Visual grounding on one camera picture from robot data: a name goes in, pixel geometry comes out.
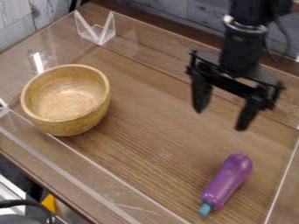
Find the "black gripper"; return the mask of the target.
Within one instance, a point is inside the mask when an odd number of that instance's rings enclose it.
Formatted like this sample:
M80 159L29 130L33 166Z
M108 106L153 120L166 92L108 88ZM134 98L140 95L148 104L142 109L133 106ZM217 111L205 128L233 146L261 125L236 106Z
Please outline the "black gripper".
M258 60L266 49L268 27L226 24L218 61L189 50L190 61L185 73L190 78L192 106L200 113L210 102L212 88L242 98L246 102L238 113L234 129L244 131L260 110L272 109L284 89L282 82L261 71Z

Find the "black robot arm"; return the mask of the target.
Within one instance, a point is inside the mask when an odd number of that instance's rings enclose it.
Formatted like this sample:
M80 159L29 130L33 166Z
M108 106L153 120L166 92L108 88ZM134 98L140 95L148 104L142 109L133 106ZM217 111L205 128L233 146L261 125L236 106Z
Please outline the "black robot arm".
M268 26L290 12L292 0L229 0L229 11L222 17L225 27L218 60L205 60L198 51L189 50L190 61L185 73L190 78L190 102L201 112L213 88L220 88L245 100L234 129L246 130L257 113L273 109L285 85L260 66L268 52Z

